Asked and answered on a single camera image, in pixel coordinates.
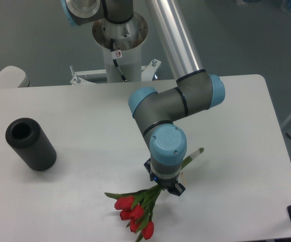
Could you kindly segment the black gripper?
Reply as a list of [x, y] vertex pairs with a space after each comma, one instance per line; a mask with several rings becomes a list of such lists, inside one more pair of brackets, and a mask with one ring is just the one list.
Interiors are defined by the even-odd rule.
[[161, 173], [154, 168], [151, 168], [151, 159], [149, 158], [145, 163], [144, 167], [150, 174], [150, 180], [155, 181], [157, 184], [166, 188], [167, 191], [175, 196], [181, 196], [186, 188], [178, 182], [178, 177], [181, 169], [176, 170], [170, 174]]

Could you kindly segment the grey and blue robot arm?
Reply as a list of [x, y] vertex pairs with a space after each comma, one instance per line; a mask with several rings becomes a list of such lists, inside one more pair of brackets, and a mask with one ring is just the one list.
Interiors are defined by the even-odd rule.
[[[135, 12], [133, 1], [62, 1], [74, 26], [93, 23], [94, 40], [101, 47], [108, 83], [139, 82], [141, 46], [148, 35], [145, 19]], [[147, 7], [163, 43], [176, 87], [157, 92], [153, 87], [134, 91], [128, 99], [133, 118], [150, 151], [145, 167], [150, 179], [179, 196], [178, 182], [187, 150], [184, 132], [174, 121], [221, 104], [226, 92], [216, 75], [203, 68], [193, 46], [178, 1], [147, 1]]]

